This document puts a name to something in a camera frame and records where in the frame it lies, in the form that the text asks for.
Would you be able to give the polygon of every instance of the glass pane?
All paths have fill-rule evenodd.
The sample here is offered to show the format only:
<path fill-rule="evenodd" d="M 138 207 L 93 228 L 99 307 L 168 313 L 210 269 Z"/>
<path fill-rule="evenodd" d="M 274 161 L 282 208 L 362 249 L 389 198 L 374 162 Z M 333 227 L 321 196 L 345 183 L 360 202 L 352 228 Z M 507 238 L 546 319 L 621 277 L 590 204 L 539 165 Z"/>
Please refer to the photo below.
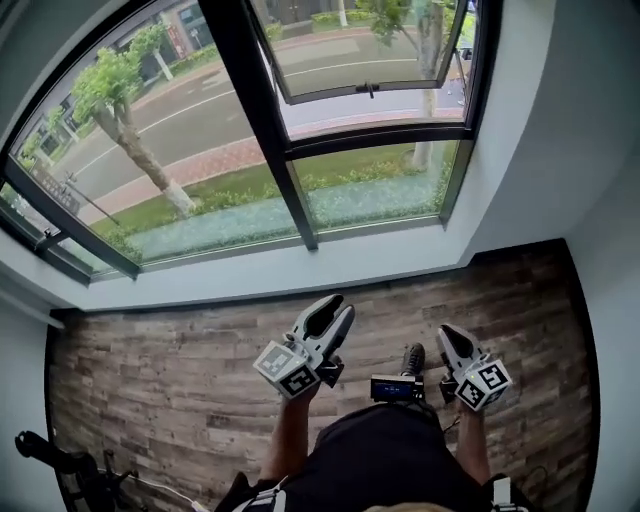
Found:
<path fill-rule="evenodd" d="M 132 260 L 297 233 L 197 2 L 137 13 L 42 105 L 14 157 Z"/>
<path fill-rule="evenodd" d="M 257 0 L 254 0 L 254 6 L 259 12 L 257 4 Z M 275 14 L 272 12 L 273 9 L 268 8 L 267 10 L 269 17 L 271 19 L 275 19 Z M 451 5 L 451 7 L 444 7 L 445 27 L 451 27 L 454 13 L 453 5 Z M 464 76 L 466 83 L 469 81 L 471 70 L 475 20 L 475 11 L 473 10 L 473 6 L 470 5 L 465 15 L 461 36 L 457 45 L 461 55 L 462 76 Z M 364 27 L 352 27 L 349 25 L 344 29 L 336 28 L 331 32 L 325 31 L 321 34 L 317 34 L 317 37 L 331 37 L 332 39 L 330 39 L 330 41 L 332 42 L 344 42 L 350 39 L 360 40 L 362 38 L 371 40 L 371 38 L 373 38 L 375 44 L 381 46 L 383 49 L 386 48 L 385 51 L 387 51 L 388 48 L 386 45 L 380 42 L 380 38 L 371 30 L 371 20 L 368 20 L 367 24 L 368 25 Z M 316 42 L 314 42 L 315 39 L 310 38 L 312 36 L 313 38 L 316 38 L 316 35 L 277 40 L 281 37 L 281 35 L 278 35 L 279 32 L 275 30 L 278 27 L 280 27 L 278 24 L 267 25 L 267 34 L 271 35 L 276 57 L 278 57 L 280 48 L 282 48 L 283 51 L 284 49 L 287 49 L 288 52 L 292 52 L 295 49 L 296 52 L 300 53 L 301 59 L 308 53 L 313 53 L 313 48 Z M 390 44 L 393 46 L 396 44 L 397 39 L 402 39 L 403 37 L 406 39 L 403 34 L 397 34 L 396 38 L 393 39 Z M 444 45 L 444 41 L 446 40 L 448 40 L 448 31 L 445 31 L 443 35 L 441 49 Z M 353 54 L 352 57 L 357 60 L 358 54 Z M 283 70 L 282 72 L 285 75 L 285 82 L 291 86 L 290 80 L 292 78 L 298 77 L 301 79 L 301 77 L 308 77 L 321 73 L 338 73 L 340 76 L 351 76 L 353 73 L 356 73 L 355 70 L 358 69 L 358 65 L 352 67 L 343 66 L 342 64 L 336 64 L 335 67 L 321 66 L 322 69 L 320 69 L 313 67 L 315 66 L 314 62 L 314 59 L 309 59 L 298 64 L 298 66 L 306 66 L 312 69 L 312 72 L 292 71 L 293 74 L 289 76 L 287 69 L 290 66 L 283 65 L 279 60 Z M 394 69 L 393 67 L 386 67 L 387 65 L 390 65 L 388 62 L 385 63 L 385 66 L 380 64 L 382 61 L 375 62 L 376 66 L 379 65 L 380 67 L 384 67 L 385 72 L 387 72 L 387 70 L 391 72 L 391 70 Z M 287 132 L 292 139 L 301 139 L 310 135 L 318 135 L 325 132 L 344 131 L 345 129 L 370 127 L 389 124 L 390 122 L 393 122 L 394 124 L 410 124 L 416 122 L 462 121 L 464 119 L 465 109 L 464 82 L 456 59 L 452 57 L 451 62 L 447 64 L 449 65 L 448 73 L 446 75 L 444 85 L 440 89 L 398 89 L 382 91 L 375 92 L 373 98 L 371 98 L 369 94 L 351 94 L 290 105 L 285 101 L 283 92 L 276 88 L 280 111 L 282 113 L 282 118 L 287 128 Z M 412 57 L 410 62 L 404 62 L 403 65 L 408 78 L 402 79 L 402 77 L 398 77 L 398 81 L 413 80 L 415 78 L 415 74 L 419 73 L 421 69 L 420 61 L 416 59 L 415 55 Z M 275 71 L 270 69 L 268 64 L 266 64 L 266 66 L 273 77 Z M 317 84 L 320 82 L 312 80 L 310 83 Z"/>
<path fill-rule="evenodd" d="M 14 226 L 19 228 L 33 244 L 42 240 L 45 232 L 49 232 L 52 235 L 59 232 L 57 227 L 40 215 L 31 204 L 9 184 L 5 184 L 2 190 L 0 190 L 0 210 L 4 211 L 6 207 L 9 207 L 11 213 L 17 215 L 4 215 L 4 217 L 8 218 Z M 73 240 L 63 240 L 58 246 L 51 247 L 49 251 L 55 252 L 68 264 L 87 274 L 110 269 L 106 263 L 87 252 Z M 81 262 L 88 264 L 93 270 L 87 268 L 86 265 L 82 265 Z"/>
<path fill-rule="evenodd" d="M 457 2 L 254 0 L 292 96 L 435 80 Z"/>
<path fill-rule="evenodd" d="M 469 78 L 473 62 L 473 47 L 476 33 L 476 14 L 473 5 L 469 3 L 469 10 L 465 14 L 462 31 L 458 39 L 457 50 L 460 60 L 451 59 L 447 81 L 437 92 L 436 117 L 460 119 L 463 117 L 466 100 L 469 94 Z"/>
<path fill-rule="evenodd" d="M 319 230 L 437 215 L 457 144 L 357 149 L 296 160 L 295 168 Z"/>
<path fill-rule="evenodd" d="M 81 262 L 89 265 L 89 267 L 91 267 L 92 274 L 99 274 L 99 273 L 113 270 L 112 267 L 107 265 L 100 258 L 98 258 L 97 256 L 94 256 L 89 251 L 87 251 L 84 247 L 77 244 L 74 240 L 71 240 L 70 238 L 63 240 L 58 244 L 58 247 L 52 247 L 50 250 L 53 252 L 56 252 L 57 254 L 66 252 L 71 256 L 74 256 L 74 258 L 77 258 Z M 74 264 L 72 261 L 73 258 L 65 258 L 65 259 L 67 260 L 68 263 Z"/>
<path fill-rule="evenodd" d="M 8 207 L 13 214 L 14 219 L 21 219 L 20 228 L 34 241 L 39 240 L 44 236 L 45 231 L 50 233 L 57 233 L 58 228 L 51 224 L 47 219 L 40 215 L 31 204 L 18 192 L 16 192 L 11 185 L 5 183 L 0 190 L 0 202 L 3 207 Z"/>

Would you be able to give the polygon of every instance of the red brick sidewalk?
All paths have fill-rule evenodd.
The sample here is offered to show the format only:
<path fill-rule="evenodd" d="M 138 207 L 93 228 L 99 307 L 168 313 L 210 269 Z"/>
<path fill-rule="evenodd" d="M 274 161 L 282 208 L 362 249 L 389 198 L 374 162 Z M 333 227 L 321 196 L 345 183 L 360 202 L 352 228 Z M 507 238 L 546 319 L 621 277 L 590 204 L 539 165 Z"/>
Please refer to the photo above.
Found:
<path fill-rule="evenodd" d="M 454 117 L 460 115 L 461 109 L 439 109 L 436 112 L 438 117 Z M 290 135 L 296 137 L 340 126 L 416 119 L 417 117 L 415 111 L 362 114 L 297 126 L 291 130 Z M 179 160 L 166 166 L 165 171 L 179 185 L 187 186 L 214 176 L 258 165 L 264 161 L 258 142 L 255 137 L 250 137 Z M 148 176 L 141 176 L 97 199 L 96 203 L 109 214 L 114 214 L 161 194 Z M 92 205 L 86 205 L 80 209 L 78 217 L 86 224 L 92 224 L 105 216 Z"/>

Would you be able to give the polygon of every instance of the wood plank floor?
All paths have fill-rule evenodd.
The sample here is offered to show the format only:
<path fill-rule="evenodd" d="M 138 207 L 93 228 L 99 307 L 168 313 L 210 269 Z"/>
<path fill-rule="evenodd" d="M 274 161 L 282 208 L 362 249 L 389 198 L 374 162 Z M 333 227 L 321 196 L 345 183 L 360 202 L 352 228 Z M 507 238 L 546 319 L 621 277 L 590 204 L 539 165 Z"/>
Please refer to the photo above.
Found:
<path fill-rule="evenodd" d="M 435 334 L 443 322 L 475 333 L 501 357 L 515 381 L 487 410 L 491 467 L 523 483 L 545 509 L 574 510 L 586 472 L 591 393 L 581 326 L 569 299 L 559 253 L 510 253 L 468 268 L 342 292 L 356 306 L 334 390 L 312 403 L 312 443 L 319 430 L 369 405 L 369 376 L 396 373 L 404 347 L 427 349 L 427 399 L 443 426 L 437 383 L 444 368 Z M 238 470 L 257 477 L 278 407 L 275 391 L 252 369 L 270 339 L 280 339 L 315 297 L 197 310 L 82 315 L 52 348 L 50 394 L 56 442 L 101 461 L 115 452 L 117 470 L 168 485 L 214 508 Z M 447 434 L 455 450 L 457 430 Z M 129 483 L 151 510 L 189 504 Z"/>

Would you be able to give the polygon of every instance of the black shoe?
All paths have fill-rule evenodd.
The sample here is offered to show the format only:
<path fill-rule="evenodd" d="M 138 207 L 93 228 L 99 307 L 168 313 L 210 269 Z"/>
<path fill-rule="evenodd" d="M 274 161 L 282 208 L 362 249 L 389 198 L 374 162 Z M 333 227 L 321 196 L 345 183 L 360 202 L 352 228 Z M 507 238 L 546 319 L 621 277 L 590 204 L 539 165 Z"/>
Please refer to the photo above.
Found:
<path fill-rule="evenodd" d="M 420 375 L 424 370 L 424 347 L 421 343 L 414 343 L 404 351 L 402 371 L 400 375 Z"/>

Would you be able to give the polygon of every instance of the person's hand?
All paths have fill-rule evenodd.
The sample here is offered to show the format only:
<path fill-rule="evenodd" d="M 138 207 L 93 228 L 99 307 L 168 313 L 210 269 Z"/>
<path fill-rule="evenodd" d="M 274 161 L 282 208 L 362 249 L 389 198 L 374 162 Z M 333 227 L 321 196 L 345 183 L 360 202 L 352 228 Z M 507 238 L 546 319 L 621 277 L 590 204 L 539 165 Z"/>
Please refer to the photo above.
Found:
<path fill-rule="evenodd" d="M 456 398 L 456 412 L 460 416 L 482 416 L 482 410 L 474 411 L 459 398 Z"/>
<path fill-rule="evenodd" d="M 313 398 L 318 394 L 318 390 L 320 389 L 320 384 L 321 383 L 318 382 L 317 384 L 311 386 L 304 393 L 302 393 L 301 395 L 298 395 L 295 398 L 288 399 L 283 397 L 282 404 L 287 407 L 290 407 L 290 406 L 309 407 L 311 400 L 313 400 Z"/>

